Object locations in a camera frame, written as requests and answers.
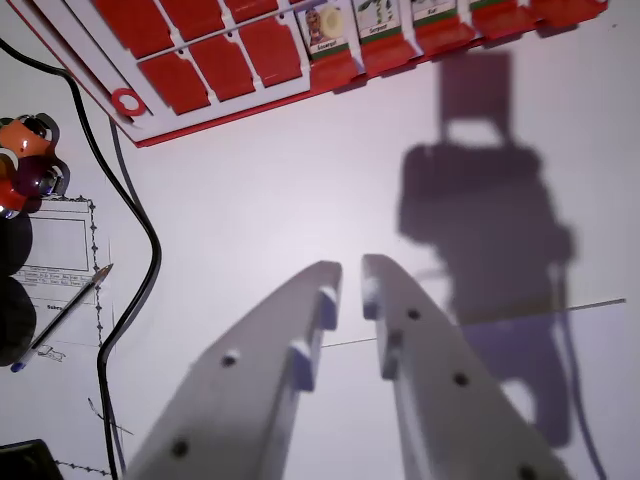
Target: black cable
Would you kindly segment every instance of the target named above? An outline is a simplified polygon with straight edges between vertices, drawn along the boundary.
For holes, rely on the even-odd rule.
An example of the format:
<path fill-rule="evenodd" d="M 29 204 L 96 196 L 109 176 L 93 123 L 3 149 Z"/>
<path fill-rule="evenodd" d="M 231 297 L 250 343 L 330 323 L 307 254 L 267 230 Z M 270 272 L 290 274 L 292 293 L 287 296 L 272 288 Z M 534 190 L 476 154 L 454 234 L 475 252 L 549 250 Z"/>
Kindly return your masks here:
<path fill-rule="evenodd" d="M 136 203 L 129 197 L 126 190 L 122 187 L 117 177 L 113 174 L 111 168 L 109 168 L 109 165 L 102 156 L 100 148 L 98 147 L 98 143 L 96 142 L 93 136 L 93 132 L 91 131 L 91 126 L 89 125 L 87 114 L 84 110 L 82 97 L 80 95 L 80 89 L 78 88 L 78 85 L 75 83 L 75 80 L 69 74 L 69 72 L 67 72 L 63 68 L 53 67 L 51 65 L 47 65 L 46 63 L 39 62 L 38 60 L 29 58 L 26 55 L 23 55 L 22 53 L 15 50 L 1 38 L 0 48 L 2 48 L 2 50 L 4 50 L 11 57 L 18 60 L 19 62 L 24 63 L 25 65 L 40 70 L 41 72 L 48 73 L 50 75 L 56 75 L 65 79 L 65 81 L 69 85 L 69 88 L 71 89 L 71 95 L 73 96 L 73 102 L 78 112 L 78 118 L 80 120 L 80 124 L 82 125 L 82 130 L 85 137 L 87 138 L 87 142 L 89 143 L 91 151 L 96 157 L 98 165 L 100 165 L 100 168 L 104 172 L 109 182 L 111 182 L 111 185 L 113 185 L 113 188 L 115 188 L 116 192 L 118 192 L 120 198 L 122 198 L 129 210 L 131 210 L 131 213 L 134 215 L 134 217 L 136 217 L 136 220 L 140 222 L 140 225 L 142 225 L 142 228 L 149 237 L 149 242 L 151 243 L 151 262 L 149 264 L 149 269 L 147 270 L 147 273 L 144 276 L 144 279 L 142 280 L 138 291 L 136 292 L 133 299 L 124 310 L 122 316 L 115 324 L 113 330 L 98 351 L 98 383 L 100 385 L 100 400 L 102 401 L 104 436 L 107 446 L 107 457 L 109 460 L 111 477 L 114 480 L 117 480 L 118 470 L 116 467 L 116 460 L 113 452 L 112 434 L 115 432 L 115 435 L 117 435 L 118 433 L 115 427 L 115 419 L 113 418 L 113 406 L 111 404 L 109 385 L 107 382 L 107 361 L 114 345 L 120 339 L 122 334 L 127 330 L 127 328 L 129 328 L 131 321 L 140 311 L 140 308 L 144 304 L 144 301 L 151 292 L 151 288 L 153 288 L 153 284 L 155 283 L 158 272 L 160 271 L 160 263 L 162 262 L 162 248 L 160 246 L 160 240 L 158 239 L 158 235 L 153 229 L 153 225 L 151 225 L 151 222 L 147 218 L 144 211 L 139 208 Z"/>
<path fill-rule="evenodd" d="M 561 305 L 566 305 L 566 278 L 566 267 L 562 266 L 560 269 L 560 278 L 558 282 L 559 297 L 562 302 Z M 587 449 L 587 455 L 589 456 L 589 460 L 591 460 L 591 465 L 596 471 L 598 480 L 607 480 L 607 472 L 604 468 L 602 460 L 600 459 L 600 455 L 598 454 L 598 449 L 596 447 L 595 440 L 593 439 L 593 435 L 591 434 L 589 422 L 587 421 L 587 413 L 584 408 L 584 402 L 582 401 L 582 379 L 580 376 L 580 364 L 578 363 L 578 355 L 576 354 L 576 349 L 573 345 L 573 339 L 571 336 L 569 312 L 565 307 L 559 311 L 558 315 L 558 323 L 560 325 L 560 331 L 562 332 L 562 338 L 567 350 L 567 359 L 569 361 L 569 393 L 573 399 L 573 406 L 575 408 L 576 417 L 578 419 L 578 428 L 582 433 L 582 438 L 584 439 L 584 444 Z"/>
<path fill-rule="evenodd" d="M 113 148 L 116 151 L 116 158 L 118 159 L 118 165 L 120 166 L 120 170 L 122 171 L 122 178 L 124 179 L 124 183 L 129 190 L 129 196 L 133 203 L 136 204 L 136 207 L 144 213 L 144 207 L 142 206 L 142 202 L 140 201 L 140 197 L 138 197 L 138 192 L 133 187 L 133 182 L 131 181 L 131 176 L 129 175 L 129 170 L 127 170 L 127 164 L 124 161 L 124 155 L 122 154 L 122 147 L 120 146 L 120 137 L 118 137 L 118 126 L 116 122 L 113 121 L 113 118 L 109 117 L 109 127 L 111 128 L 111 138 L 113 140 Z"/>

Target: red clip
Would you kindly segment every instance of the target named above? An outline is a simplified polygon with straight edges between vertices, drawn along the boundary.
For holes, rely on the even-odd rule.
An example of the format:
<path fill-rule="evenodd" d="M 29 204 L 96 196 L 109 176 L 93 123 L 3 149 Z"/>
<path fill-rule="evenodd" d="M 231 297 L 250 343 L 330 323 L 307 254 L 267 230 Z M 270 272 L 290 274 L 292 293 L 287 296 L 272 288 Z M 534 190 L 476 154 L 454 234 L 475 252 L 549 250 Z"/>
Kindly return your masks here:
<path fill-rule="evenodd" d="M 531 0 L 531 9 L 556 28 L 591 20 L 604 12 L 607 6 L 608 2 L 596 0 Z"/>
<path fill-rule="evenodd" d="M 216 35 L 190 47 L 205 80 L 221 102 L 255 91 L 242 50 L 228 38 Z"/>
<path fill-rule="evenodd" d="M 351 51 L 343 50 L 314 60 L 311 64 L 311 88 L 313 90 L 335 90 L 348 84 L 358 75 L 358 67 Z"/>
<path fill-rule="evenodd" d="M 259 17 L 278 9 L 276 0 L 225 0 L 236 23 Z"/>
<path fill-rule="evenodd" d="M 125 96 L 131 97 L 137 102 L 136 108 L 129 109 L 125 107 L 124 103 L 122 103 L 122 97 Z M 115 107 L 118 113 L 129 117 L 137 117 L 139 115 L 142 115 L 147 109 L 138 94 L 130 88 L 118 88 L 115 92 L 113 92 L 111 94 L 111 104 Z"/>
<path fill-rule="evenodd" d="M 538 17 L 516 0 L 505 0 L 471 13 L 473 25 L 489 40 L 528 32 L 536 26 Z"/>
<path fill-rule="evenodd" d="M 416 28 L 416 40 L 425 57 L 464 47 L 474 37 L 473 28 L 462 23 L 458 15 Z"/>
<path fill-rule="evenodd" d="M 268 17 L 240 27 L 238 32 L 265 87 L 302 76 L 300 56 L 287 25 Z"/>
<path fill-rule="evenodd" d="M 367 75 L 375 77 L 384 71 L 400 67 L 416 55 L 402 33 L 373 40 L 362 45 L 362 61 Z"/>
<path fill-rule="evenodd" d="M 173 47 L 170 31 L 153 0 L 94 0 L 113 34 L 136 58 Z"/>
<path fill-rule="evenodd" d="M 138 64 L 164 102 L 176 115 L 211 105 L 207 88 L 188 60 L 170 52 Z"/>

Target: paper sheet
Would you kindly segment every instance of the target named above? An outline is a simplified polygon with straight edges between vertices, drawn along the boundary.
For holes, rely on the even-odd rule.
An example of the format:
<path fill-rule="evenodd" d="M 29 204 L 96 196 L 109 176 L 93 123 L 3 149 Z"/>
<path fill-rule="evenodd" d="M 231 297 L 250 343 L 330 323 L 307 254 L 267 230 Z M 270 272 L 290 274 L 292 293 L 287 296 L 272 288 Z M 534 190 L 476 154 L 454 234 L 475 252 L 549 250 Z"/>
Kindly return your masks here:
<path fill-rule="evenodd" d="M 35 310 L 30 339 L 111 263 L 104 213 L 99 202 L 78 196 L 43 201 L 36 213 L 11 220 L 31 231 L 28 256 L 13 275 Z M 44 440 L 65 479 L 108 475 L 96 357 L 113 327 L 109 284 L 107 277 L 23 371 L 0 368 L 0 444 Z"/>

